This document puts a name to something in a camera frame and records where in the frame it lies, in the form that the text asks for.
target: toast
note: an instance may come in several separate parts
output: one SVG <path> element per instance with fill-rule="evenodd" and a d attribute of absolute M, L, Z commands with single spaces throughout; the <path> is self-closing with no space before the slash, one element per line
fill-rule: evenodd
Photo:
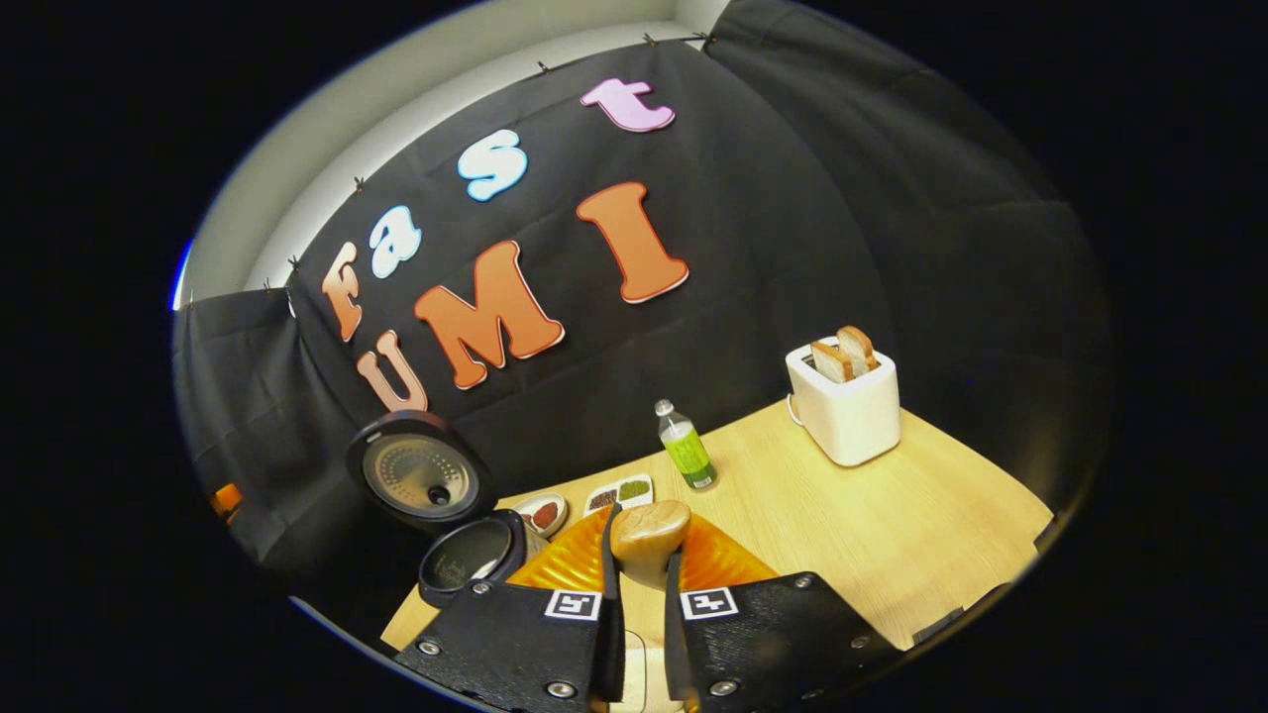
<path fill-rule="evenodd" d="M 855 378 L 855 369 L 850 362 L 850 356 L 836 346 L 822 341 L 812 341 L 810 354 L 814 358 L 814 370 L 827 377 L 828 381 L 846 383 Z"/>
<path fill-rule="evenodd" d="M 861 329 L 841 327 L 837 330 L 837 348 L 848 356 L 855 377 L 861 377 L 880 365 L 872 355 L 871 340 Z"/>

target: plastic bottle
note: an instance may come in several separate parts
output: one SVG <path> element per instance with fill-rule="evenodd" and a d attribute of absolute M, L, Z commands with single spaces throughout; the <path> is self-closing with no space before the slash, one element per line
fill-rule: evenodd
<path fill-rule="evenodd" d="M 700 435 L 691 424 L 691 419 L 673 410 L 673 403 L 667 398 L 656 402 L 656 415 L 661 417 L 659 433 L 661 443 L 670 452 L 670 458 L 678 467 L 682 478 L 692 488 L 701 488 L 713 485 L 718 480 L 718 471 L 705 452 L 705 445 L 700 443 Z"/>

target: letter s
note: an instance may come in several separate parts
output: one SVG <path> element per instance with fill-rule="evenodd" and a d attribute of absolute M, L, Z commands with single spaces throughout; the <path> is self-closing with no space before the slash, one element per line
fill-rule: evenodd
<path fill-rule="evenodd" d="M 519 183 L 529 169 L 519 145 L 520 134 L 503 128 L 467 147 L 458 157 L 458 175 L 470 180 L 467 194 L 484 202 Z"/>

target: red spice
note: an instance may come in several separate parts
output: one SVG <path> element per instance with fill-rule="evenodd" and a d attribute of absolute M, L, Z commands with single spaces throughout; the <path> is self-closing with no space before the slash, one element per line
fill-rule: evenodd
<path fill-rule="evenodd" d="M 550 527 L 557 515 L 559 515 L 559 506 L 554 502 L 547 502 L 533 514 L 533 524 L 544 530 Z"/>

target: white plate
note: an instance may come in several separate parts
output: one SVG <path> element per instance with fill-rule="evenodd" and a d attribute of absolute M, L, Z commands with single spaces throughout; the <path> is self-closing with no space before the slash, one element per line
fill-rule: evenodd
<path fill-rule="evenodd" d="M 643 482 L 645 482 L 648 490 L 643 495 L 637 495 L 634 497 L 628 497 L 625 500 L 618 499 L 616 501 L 621 504 L 621 507 L 625 507 L 625 509 L 638 507 L 639 505 L 647 505 L 647 504 L 652 502 L 653 500 L 656 500 L 656 486 L 652 485 L 652 476 L 649 476 L 647 473 L 639 473 L 637 476 L 630 476 L 628 478 L 619 480 L 619 481 L 616 481 L 614 483 L 609 483 L 609 485 L 605 485 L 602 487 L 596 487 L 593 491 L 591 491 L 591 494 L 586 496 L 586 515 L 590 515 L 595 510 L 600 510 L 600 509 L 604 507 L 602 505 L 600 505 L 598 507 L 591 507 L 590 506 L 590 502 L 592 500 L 595 500 L 595 496 L 597 496 L 597 495 L 600 495 L 602 492 L 607 492 L 609 490 L 616 491 L 616 494 L 620 495 L 621 486 L 625 485 L 625 483 L 629 483 L 629 482 L 634 482 L 634 481 L 643 481 Z"/>
<path fill-rule="evenodd" d="M 563 521 L 568 519 L 568 502 L 558 492 L 543 492 L 541 495 L 534 495 L 533 497 L 516 502 L 515 506 L 511 507 L 511 510 L 515 510 L 521 515 L 527 515 L 529 519 L 531 520 L 533 514 L 540 510 L 541 506 L 548 502 L 554 502 L 559 507 L 559 513 L 555 515 L 554 521 L 550 523 L 549 527 L 543 529 L 533 523 L 525 523 L 525 524 L 533 528 L 533 530 L 539 535 L 549 538 L 550 535 L 559 532 L 559 527 L 563 525 Z"/>

